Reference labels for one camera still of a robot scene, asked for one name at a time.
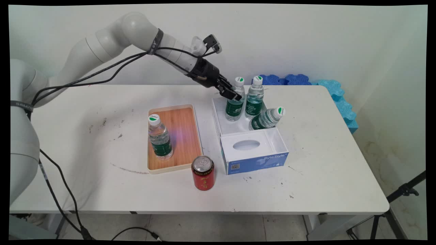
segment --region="tile floor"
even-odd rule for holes
[[[68,217],[77,225],[74,214]],[[82,224],[98,240],[110,240],[132,226],[148,228],[165,241],[305,241],[306,228],[301,215],[243,214],[81,214]],[[356,227],[360,239],[369,239],[372,219]],[[81,239],[70,224],[64,223],[59,239]],[[395,239],[385,219],[380,219],[377,239]],[[349,240],[344,232],[334,240]],[[116,240],[155,241],[144,230],[132,229]]]

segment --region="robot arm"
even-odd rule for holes
[[[83,77],[92,69],[115,58],[131,44],[150,51],[159,29],[151,24],[141,13],[132,12],[117,19],[106,28],[80,40],[70,51],[63,69],[58,75],[47,78],[42,73],[20,60],[10,61],[11,101],[30,104],[35,94],[46,87],[66,85]],[[221,52],[221,46],[213,35],[209,35],[203,42],[194,37],[192,49],[183,45],[174,37],[163,33],[159,47],[176,48],[201,55],[211,48]],[[240,100],[230,83],[219,74],[218,68],[203,58],[196,58],[189,54],[159,49],[155,51],[165,62],[192,78],[206,88],[216,87],[220,94],[228,99]],[[185,71],[168,62],[174,62]],[[50,94],[39,101],[35,107],[45,105],[66,88]],[[26,117],[23,108],[11,106],[11,162],[10,162],[10,205],[24,191],[35,177],[39,161],[39,140],[33,126]]]
[[[141,13],[132,12],[122,16],[106,28],[80,40],[70,51],[63,69],[57,76],[50,77],[45,83],[37,82],[34,84],[35,81],[33,81],[31,85],[23,91],[25,95],[24,102],[29,103],[34,94],[44,87],[61,86],[81,78],[92,69],[117,57],[131,44],[144,51],[150,51],[158,31],[159,29],[151,24]],[[193,39],[192,46],[197,47],[201,45],[195,41],[196,39]],[[210,43],[207,43],[208,47],[211,46],[217,53],[221,52],[221,46],[213,35],[208,36],[205,41],[210,41]],[[192,53],[191,48],[183,45],[166,33],[163,33],[159,47],[176,48]],[[156,50],[156,54],[198,75],[202,79],[187,74],[177,66],[164,60],[204,87],[209,88],[214,86],[220,91],[222,96],[228,99],[240,99],[240,96],[233,91],[230,83],[219,74],[219,69],[207,60],[195,58],[189,54],[170,49]],[[35,107],[48,103],[64,90],[65,88],[45,97],[38,102]]]

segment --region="open tissue box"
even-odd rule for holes
[[[212,98],[215,127],[226,173],[236,174],[283,166],[289,151],[277,127],[250,131],[250,119],[245,116],[244,111],[246,101],[242,107],[241,118],[230,122],[225,118],[226,103],[226,98]],[[261,113],[265,110],[266,106],[263,104]]]

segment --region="wooden tray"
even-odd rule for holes
[[[194,107],[191,104],[151,109],[148,115],[158,114],[170,134],[173,156],[160,160],[148,140],[148,170],[159,174],[191,167],[192,161],[203,155]]]

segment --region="water bottle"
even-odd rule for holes
[[[274,127],[286,113],[281,106],[275,109],[268,109],[264,113],[259,114],[251,119],[249,124],[250,130],[268,129]]]
[[[245,106],[245,116],[252,119],[260,113],[263,101],[263,79],[261,76],[255,76],[253,78],[253,84],[248,89],[247,105]]]
[[[225,117],[229,121],[237,121],[241,117],[242,105],[245,100],[244,78],[235,78],[235,92],[242,98],[237,101],[235,99],[228,99],[225,107]]]
[[[169,159],[173,155],[173,147],[167,127],[160,121],[158,114],[151,114],[148,117],[148,124],[148,137],[154,154],[160,160]]]

